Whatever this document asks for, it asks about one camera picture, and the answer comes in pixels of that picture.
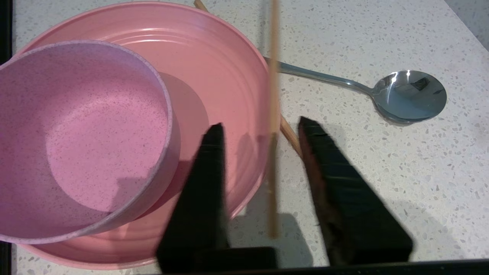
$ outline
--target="pink bowl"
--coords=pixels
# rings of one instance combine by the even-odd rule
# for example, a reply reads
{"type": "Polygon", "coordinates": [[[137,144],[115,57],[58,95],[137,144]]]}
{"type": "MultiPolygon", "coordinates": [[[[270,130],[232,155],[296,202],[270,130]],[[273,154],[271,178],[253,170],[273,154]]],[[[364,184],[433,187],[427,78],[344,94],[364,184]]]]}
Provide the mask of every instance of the pink bowl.
{"type": "Polygon", "coordinates": [[[100,41],[0,67],[0,240],[42,244],[132,221],[164,192],[180,141],[159,74],[100,41]]]}

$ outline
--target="bowl rim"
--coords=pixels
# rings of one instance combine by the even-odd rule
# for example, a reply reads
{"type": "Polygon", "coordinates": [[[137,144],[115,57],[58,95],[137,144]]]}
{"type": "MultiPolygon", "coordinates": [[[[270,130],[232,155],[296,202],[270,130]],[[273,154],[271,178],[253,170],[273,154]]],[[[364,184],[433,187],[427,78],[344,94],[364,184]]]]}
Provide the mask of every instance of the bowl rim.
{"type": "Polygon", "coordinates": [[[141,55],[137,54],[136,52],[129,50],[123,46],[114,44],[114,43],[109,43],[105,41],[100,41],[100,40],[71,40],[71,41],[63,41],[63,42],[57,42],[57,43],[52,43],[48,45],[44,45],[41,47],[37,47],[35,49],[32,49],[30,51],[27,51],[25,53],[22,53],[20,55],[15,55],[13,56],[9,61],[4,63],[3,65],[0,66],[0,69],[6,68],[7,66],[11,65],[12,63],[26,58],[30,55],[36,54],[40,51],[44,51],[50,48],[54,47],[61,47],[61,46],[71,46],[71,45],[102,45],[102,46],[107,46],[111,47],[115,50],[123,51],[128,55],[131,55],[138,59],[141,63],[143,63],[153,74],[154,77],[156,77],[161,90],[163,92],[163,96],[165,97],[166,101],[166,110],[167,110],[167,128],[166,128],[166,137],[165,137],[165,142],[163,145],[163,148],[161,150],[161,153],[159,155],[158,161],[156,162],[155,166],[152,168],[151,173],[149,174],[146,182],[144,185],[139,189],[139,191],[128,201],[126,202],[122,207],[119,209],[115,210],[114,212],[110,213],[103,219],[92,223],[86,227],[83,227],[81,229],[58,235],[58,236],[53,236],[53,237],[45,237],[45,238],[19,238],[19,237],[13,237],[13,236],[8,236],[0,233],[0,240],[5,241],[5,242],[10,242],[10,243],[15,243],[15,244],[47,244],[47,243],[56,243],[56,242],[62,242],[66,241],[72,238],[76,237],[81,237],[89,234],[94,234],[95,232],[92,232],[94,229],[102,227],[103,225],[106,225],[110,223],[111,221],[117,219],[121,214],[126,212],[127,209],[131,208],[141,197],[143,193],[145,193],[148,189],[148,187],[151,185],[153,179],[155,178],[158,170],[161,168],[161,164],[163,163],[163,160],[165,156],[168,153],[169,146],[170,146],[170,141],[172,137],[172,131],[176,130],[173,126],[174,122],[174,114],[173,114],[173,109],[172,109],[172,104],[170,101],[170,95],[168,93],[168,90],[161,79],[159,73],[157,70],[151,65],[146,59],[144,59],[141,55]]]}

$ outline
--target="white countertop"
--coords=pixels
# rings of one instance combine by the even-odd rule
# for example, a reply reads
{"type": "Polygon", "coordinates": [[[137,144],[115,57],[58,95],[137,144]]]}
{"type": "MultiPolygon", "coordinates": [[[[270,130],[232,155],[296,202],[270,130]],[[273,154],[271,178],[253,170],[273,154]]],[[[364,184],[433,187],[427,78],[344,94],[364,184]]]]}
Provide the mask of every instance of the white countertop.
{"type": "MultiPolygon", "coordinates": [[[[116,2],[16,0],[15,47],[64,19],[116,2]]],[[[174,2],[192,5],[193,0],[174,2]]],[[[489,52],[443,0],[281,2],[282,61],[367,86],[402,69],[428,72],[444,84],[444,111],[405,127],[386,122],[365,95],[289,75],[281,76],[282,110],[293,127],[300,115],[323,124],[413,235],[413,261],[489,257],[489,52]]],[[[204,3],[266,54],[262,0],[204,3]]],[[[266,217],[259,190],[231,222],[231,243],[274,245],[282,267],[327,265],[302,163],[284,138],[279,146],[280,212],[286,230],[272,242],[264,225],[256,225],[266,217]]],[[[24,275],[157,272],[155,266],[73,269],[23,249],[14,258],[17,273],[24,275]]]]}

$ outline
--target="pink plate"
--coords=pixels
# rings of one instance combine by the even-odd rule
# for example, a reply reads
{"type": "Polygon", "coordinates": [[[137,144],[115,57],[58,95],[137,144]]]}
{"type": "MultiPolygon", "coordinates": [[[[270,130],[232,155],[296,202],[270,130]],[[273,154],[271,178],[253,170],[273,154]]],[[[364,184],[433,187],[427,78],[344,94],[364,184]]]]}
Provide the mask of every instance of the pink plate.
{"type": "Polygon", "coordinates": [[[262,182],[267,159],[267,65],[253,44],[209,13],[177,4],[132,2],[71,18],[20,52],[74,39],[123,45],[160,72],[180,127],[180,160],[167,191],[139,219],[97,235],[23,247],[53,262],[85,269],[153,263],[155,246],[201,135],[209,125],[219,122],[224,125],[226,140],[227,207],[234,217],[262,182]]]}

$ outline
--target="metal spoon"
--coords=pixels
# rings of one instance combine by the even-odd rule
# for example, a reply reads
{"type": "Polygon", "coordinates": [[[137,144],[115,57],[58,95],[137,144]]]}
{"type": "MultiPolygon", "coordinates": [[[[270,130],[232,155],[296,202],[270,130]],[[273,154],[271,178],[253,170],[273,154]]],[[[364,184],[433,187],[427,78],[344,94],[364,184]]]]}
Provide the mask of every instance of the metal spoon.
{"type": "Polygon", "coordinates": [[[415,70],[393,72],[380,79],[372,89],[356,81],[279,62],[282,73],[336,84],[369,95],[378,112],[401,124],[427,120],[445,107],[446,91],[433,76],[415,70]]]}

